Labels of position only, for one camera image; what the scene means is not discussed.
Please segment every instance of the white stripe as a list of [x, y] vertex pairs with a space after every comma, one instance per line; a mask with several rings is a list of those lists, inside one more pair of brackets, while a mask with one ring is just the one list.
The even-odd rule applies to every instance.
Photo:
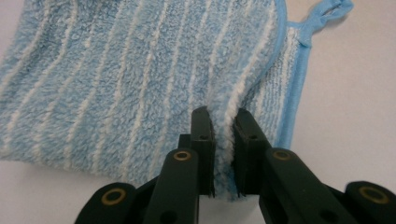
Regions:
[[[274, 20], [274, 18], [273, 18], [274, 14], [275, 14], [275, 13], [273, 13], [274, 10], [275, 10], [275, 3], [271, 2], [271, 6], [269, 8], [269, 14], [272, 17], [269, 18], [269, 20], [268, 20], [269, 22], [273, 22], [273, 20]], [[238, 80], [238, 83], [233, 88], [232, 95], [230, 97], [230, 100], [229, 100], [228, 105], [227, 105], [227, 109], [225, 110], [225, 114], [224, 114], [224, 117], [225, 117], [225, 124], [224, 125], [226, 127], [224, 129], [224, 135], [225, 135], [226, 139], [233, 139], [232, 138], [233, 132], [232, 132], [232, 128], [231, 127], [232, 127], [232, 124], [233, 124], [233, 118], [235, 117], [236, 112], [238, 110], [238, 108], [237, 108], [238, 107], [238, 100], [239, 100], [240, 95], [245, 91], [245, 87], [246, 87], [245, 86], [245, 82], [246, 82], [246, 79], [247, 79], [248, 75], [250, 74], [250, 70], [252, 69], [252, 67], [255, 64], [255, 62], [257, 62], [257, 60], [259, 59], [257, 57], [257, 55], [262, 51], [262, 49], [266, 46], [266, 44], [267, 44], [267, 42], [269, 40], [269, 36], [270, 36], [271, 32], [268, 32], [268, 31], [273, 30], [272, 26], [274, 26], [274, 24], [270, 23], [269, 25], [270, 25], [269, 29], [263, 29], [261, 42], [254, 49], [253, 54], [248, 59], [247, 66], [244, 68], [244, 71], [243, 71], [241, 77]], [[226, 144], [225, 144], [224, 148], [226, 150], [230, 150], [231, 151], [231, 149], [233, 148], [233, 142], [232, 141], [226, 141]], [[231, 161], [232, 160], [232, 158], [233, 158], [232, 153], [225, 153], [225, 155], [226, 155], [226, 158], [225, 158], [226, 161]]]
[[249, 14], [253, 0], [247, 0], [247, 7], [245, 8], [245, 17]]
[[[95, 15], [93, 17], [93, 21], [97, 20], [98, 17], [98, 11], [99, 8], [102, 6], [102, 3], [99, 3], [95, 9]], [[95, 22], [92, 23], [92, 27], [91, 30], [89, 32], [89, 37], [85, 40], [84, 42], [84, 46], [89, 46], [91, 44], [91, 39], [93, 36], [93, 31], [95, 29]], [[42, 134], [45, 130], [45, 128], [48, 125], [48, 122], [50, 120], [50, 116], [52, 115], [53, 109], [55, 108], [55, 106], [58, 104], [59, 100], [61, 99], [61, 96], [63, 95], [64, 91], [67, 89], [68, 85], [72, 82], [73, 78], [75, 77], [76, 73], [79, 71], [79, 69], [81, 68], [81, 66], [83, 65], [85, 58], [87, 56], [87, 50], [84, 50], [83, 52], [83, 56], [79, 59], [76, 67], [73, 69], [73, 71], [71, 72], [71, 75], [69, 77], [67, 77], [66, 81], [64, 82], [64, 84], [62, 85], [62, 87], [58, 90], [57, 93], [57, 97], [49, 103], [48, 108], [45, 110], [46, 114], [44, 116], [44, 118], [41, 120], [40, 125], [37, 128], [37, 132], [36, 135], [33, 137], [34, 141], [35, 141], [35, 145], [33, 146], [33, 155], [35, 157], [35, 163], [42, 163], [41, 162], [41, 138], [42, 138]]]
[[199, 29], [198, 29], [198, 35], [197, 35], [197, 37], [195, 39], [194, 54], [193, 54], [194, 59], [192, 61], [191, 78], [190, 78], [190, 83], [189, 83], [189, 114], [191, 114], [192, 110], [193, 110], [192, 102], [194, 100], [194, 96], [193, 96], [193, 92], [192, 91], [193, 91], [193, 88], [194, 88], [194, 82], [195, 82], [195, 77], [196, 77], [195, 74], [197, 73], [198, 43], [201, 40], [201, 36], [202, 36], [203, 29], [204, 29], [204, 25], [206, 24], [207, 16], [209, 15], [209, 13], [207, 11], [209, 10], [211, 4], [212, 4], [212, 0], [207, 0], [206, 1], [205, 13], [204, 13], [203, 17], [201, 18], [201, 22], [200, 22]]
[[96, 74], [97, 75], [96, 75], [95, 80], [93, 82], [92, 90], [90, 91], [90, 94], [88, 94], [88, 97], [85, 98], [84, 101], [79, 105], [79, 107], [78, 107], [78, 116], [76, 117], [72, 127], [68, 131], [68, 135], [67, 135], [67, 138], [66, 138], [66, 147], [64, 148], [64, 169], [65, 170], [68, 170], [70, 168], [70, 166], [71, 166], [71, 158], [70, 158], [71, 152], [72, 152], [71, 141], [75, 137], [76, 130], [77, 130], [79, 124], [82, 122], [82, 118], [84, 117], [84, 114], [87, 111], [87, 108], [88, 108], [88, 106], [89, 106], [89, 104], [90, 104], [90, 102], [92, 100], [92, 97], [96, 94], [96, 90], [97, 90], [97, 87], [99, 85], [99, 81], [100, 81], [100, 79], [102, 77], [103, 68], [105, 66], [105, 62], [106, 62], [106, 59], [107, 59], [107, 54], [108, 54], [108, 51], [110, 50], [110, 42], [111, 42], [111, 39], [114, 37], [114, 33], [115, 33], [115, 30], [116, 30], [116, 27], [117, 27], [116, 24], [117, 24], [117, 21], [120, 18], [120, 14], [121, 14], [122, 9], [124, 7], [124, 3], [125, 3], [125, 1], [122, 1], [119, 4], [119, 8], [118, 8], [118, 11], [117, 11], [117, 14], [116, 14], [116, 19], [114, 20], [114, 23], [113, 23], [113, 25], [111, 27], [110, 33], [108, 34], [108, 40], [107, 40], [107, 42], [105, 44], [105, 50], [104, 50], [104, 52], [102, 54], [101, 60], [99, 62], [99, 66], [96, 69]]
[[178, 28], [178, 33], [177, 33], [177, 39], [176, 39], [176, 45], [175, 45], [175, 53], [172, 57], [172, 65], [171, 65], [171, 69], [170, 69], [170, 77], [168, 79], [168, 83], [166, 86], [166, 97], [163, 101], [163, 105], [165, 107], [165, 111], [166, 114], [164, 116], [164, 120], [163, 120], [163, 129], [160, 132], [160, 138], [157, 141], [156, 147], [155, 147], [155, 151], [154, 151], [154, 155], [153, 155], [153, 160], [152, 163], [150, 165], [149, 168], [149, 172], [148, 172], [148, 178], [151, 179], [154, 176], [154, 167], [156, 165], [158, 165], [157, 161], [158, 161], [158, 157], [160, 154], [160, 150], [163, 147], [163, 144], [165, 142], [165, 135], [166, 132], [168, 131], [168, 123], [169, 123], [169, 119], [171, 117], [171, 108], [169, 105], [169, 98], [170, 95], [172, 93], [172, 90], [174, 88], [174, 79], [175, 79], [175, 69], [176, 69], [176, 64], [177, 64], [177, 58], [178, 58], [178, 48], [180, 47], [180, 38], [183, 32], [183, 28], [184, 25], [186, 23], [186, 18], [187, 15], [189, 14], [189, 5], [190, 5], [190, 0], [187, 0], [184, 3], [184, 13], [183, 13], [183, 18], [181, 19], [181, 24], [180, 27]]
[[41, 85], [44, 83], [44, 81], [46, 80], [47, 76], [50, 74], [50, 72], [52, 71], [52, 69], [62, 60], [62, 58], [64, 57], [64, 55], [66, 54], [66, 50], [67, 50], [67, 43], [69, 41], [69, 37], [70, 37], [70, 32], [73, 29], [73, 25], [76, 21], [76, 17], [77, 17], [77, 1], [73, 1], [73, 10], [71, 11], [71, 15], [70, 18], [68, 19], [68, 25], [66, 30], [64, 31], [64, 39], [62, 39], [61, 43], [62, 43], [62, 48], [59, 52], [59, 55], [57, 57], [57, 59], [52, 62], [44, 71], [42, 76], [40, 77], [40, 79], [35, 83], [34, 87], [32, 89], [30, 89], [28, 91], [28, 93], [24, 96], [21, 104], [19, 105], [18, 109], [11, 115], [11, 120], [7, 125], [7, 137], [5, 139], [5, 143], [4, 143], [4, 149], [5, 152], [8, 151], [8, 144], [11, 141], [11, 132], [14, 129], [20, 115], [21, 115], [21, 110], [22, 108], [29, 102], [30, 98], [35, 94], [35, 92], [37, 91], [38, 88], [41, 87]]
[[262, 114], [262, 101], [264, 100], [264, 95], [265, 95], [265, 91], [266, 91], [266, 88], [265, 88], [266, 80], [267, 80], [266, 78], [262, 79], [262, 81], [260, 82], [259, 96], [257, 96], [257, 98], [254, 97], [254, 98], [256, 98], [256, 101], [252, 100], [252, 102], [251, 102], [253, 105], [256, 106], [256, 110], [254, 113], [255, 118], [259, 118]]
[[[296, 32], [292, 29], [289, 29], [288, 33], [287, 33], [287, 49], [285, 54], [283, 55], [283, 62], [282, 62], [282, 75], [280, 76], [281, 82], [280, 82], [280, 86], [281, 86], [281, 93], [280, 93], [280, 100], [279, 100], [279, 109], [277, 111], [277, 114], [282, 113], [283, 108], [285, 106], [286, 103], [286, 97], [287, 97], [287, 88], [288, 88], [288, 81], [290, 81], [290, 77], [289, 79], [287, 79], [288, 74], [290, 73], [290, 66], [293, 65], [293, 60], [290, 60], [290, 55], [293, 51], [295, 51], [295, 43], [297, 41], [293, 41], [294, 36], [296, 35]], [[282, 116], [280, 115], [275, 115], [276, 117], [276, 125], [273, 125], [273, 127], [277, 127], [279, 124], [279, 120], [282, 118]]]
[[116, 90], [114, 91], [114, 103], [111, 105], [109, 111], [107, 112], [107, 115], [106, 115], [106, 118], [104, 121], [104, 127], [99, 131], [100, 136], [99, 136], [98, 144], [96, 144], [96, 149], [93, 152], [92, 171], [94, 174], [98, 173], [99, 159], [102, 154], [103, 144], [105, 143], [105, 137], [106, 137], [106, 134], [108, 134], [110, 132], [110, 127], [111, 127], [110, 124], [111, 124], [111, 121], [113, 120], [114, 109], [117, 107], [117, 105], [119, 104], [120, 99], [121, 99], [121, 85], [122, 85], [122, 77], [123, 77], [123, 74], [126, 69], [126, 56], [127, 56], [128, 50], [131, 46], [132, 33], [134, 32], [134, 28], [136, 27], [136, 24], [138, 21], [137, 15], [139, 14], [140, 9], [143, 6], [143, 3], [139, 2], [138, 5], [139, 6], [137, 7], [136, 12], [134, 12], [134, 16], [132, 18], [131, 25], [128, 28], [128, 35], [125, 40], [125, 46], [123, 48], [122, 56], [120, 59], [121, 66], [120, 66], [120, 71], [117, 74], [118, 81], [117, 81]]
[[43, 21], [40, 22], [37, 32], [35, 33], [35, 38], [29, 44], [29, 46], [23, 51], [21, 59], [18, 61], [17, 65], [8, 73], [0, 83], [0, 98], [3, 96], [3, 92], [6, 89], [9, 81], [23, 68], [23, 63], [25, 62], [26, 58], [35, 50], [35, 45], [38, 43], [39, 38], [44, 32], [44, 27], [49, 20], [50, 14], [50, 1], [46, 1], [44, 3], [44, 18]]
[[129, 143], [129, 148], [127, 148], [125, 150], [124, 156], [123, 156], [123, 161], [120, 166], [121, 179], [123, 181], [127, 180], [128, 161], [130, 159], [132, 151], [134, 150], [134, 140], [136, 139], [137, 131], [139, 130], [140, 123], [142, 121], [144, 107], [145, 107], [144, 96], [146, 94], [146, 88], [147, 88], [147, 85], [149, 82], [149, 69], [150, 69], [151, 61], [152, 61], [152, 57], [153, 57], [152, 54], [153, 54], [154, 48], [157, 46], [158, 39], [160, 38], [160, 28], [161, 28], [161, 25], [163, 24], [163, 21], [165, 20], [165, 17], [166, 17], [166, 9], [168, 9], [168, 4], [169, 4], [168, 2], [169, 2], [169, 0], [165, 0], [165, 2], [163, 3], [163, 11], [161, 12], [160, 20], [159, 20], [158, 25], [155, 29], [154, 34], [153, 34], [154, 37], [149, 43], [150, 50], [149, 50], [148, 56], [146, 58], [146, 66], [143, 70], [142, 89], [140, 89], [140, 93], [139, 93], [139, 109], [137, 110], [134, 127], [132, 128], [132, 131], [131, 131], [131, 135], [130, 135], [131, 140]]
[[212, 53], [210, 54], [210, 61], [209, 61], [209, 77], [207, 81], [207, 96], [211, 98], [212, 97], [212, 79], [213, 79], [213, 69], [216, 64], [216, 56], [218, 53], [218, 48], [219, 45], [221, 44], [221, 41], [223, 40], [225, 34], [227, 33], [228, 26], [230, 25], [231, 18], [233, 15], [233, 3], [234, 0], [230, 1], [228, 8], [227, 8], [227, 20], [225, 21], [224, 25], [221, 27], [221, 31], [218, 35], [218, 38], [216, 39], [215, 45], [213, 47]]

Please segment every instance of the towel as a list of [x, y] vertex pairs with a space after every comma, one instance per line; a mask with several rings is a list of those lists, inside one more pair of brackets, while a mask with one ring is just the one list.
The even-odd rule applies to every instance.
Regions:
[[0, 67], [0, 158], [139, 187], [207, 105], [230, 197], [238, 108], [288, 147], [310, 36], [350, 9], [323, 1], [288, 25], [282, 0], [26, 0]]

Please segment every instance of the white table surface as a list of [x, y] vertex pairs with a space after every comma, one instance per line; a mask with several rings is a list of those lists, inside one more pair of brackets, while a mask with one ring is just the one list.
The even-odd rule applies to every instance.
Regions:
[[[288, 0], [289, 19], [301, 21], [316, 2]], [[22, 0], [0, 0], [0, 59], [21, 6]], [[368, 180], [396, 192], [395, 9], [394, 0], [355, 0], [345, 20], [313, 38], [291, 149], [336, 189]], [[0, 161], [0, 223], [73, 223], [93, 193], [111, 182]], [[264, 223], [257, 200], [202, 198], [200, 223]]]

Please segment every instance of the microfiber towel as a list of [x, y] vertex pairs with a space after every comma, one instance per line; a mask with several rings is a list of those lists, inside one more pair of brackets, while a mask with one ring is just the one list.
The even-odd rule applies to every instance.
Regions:
[[207, 105], [216, 193], [232, 193], [238, 108], [286, 147], [309, 38], [347, 3], [287, 25], [278, 0], [27, 0], [0, 67], [0, 157], [139, 187]]

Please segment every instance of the white background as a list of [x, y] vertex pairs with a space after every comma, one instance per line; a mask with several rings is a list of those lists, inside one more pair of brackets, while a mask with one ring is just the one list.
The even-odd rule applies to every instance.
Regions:
[[[318, 0], [288, 0], [302, 21]], [[0, 0], [0, 55], [22, 0]], [[396, 192], [396, 1], [355, 0], [344, 19], [313, 38], [291, 149], [318, 178], [344, 190], [368, 180]], [[0, 223], [73, 223], [107, 178], [0, 161]], [[263, 223], [257, 198], [203, 198], [200, 223]]]

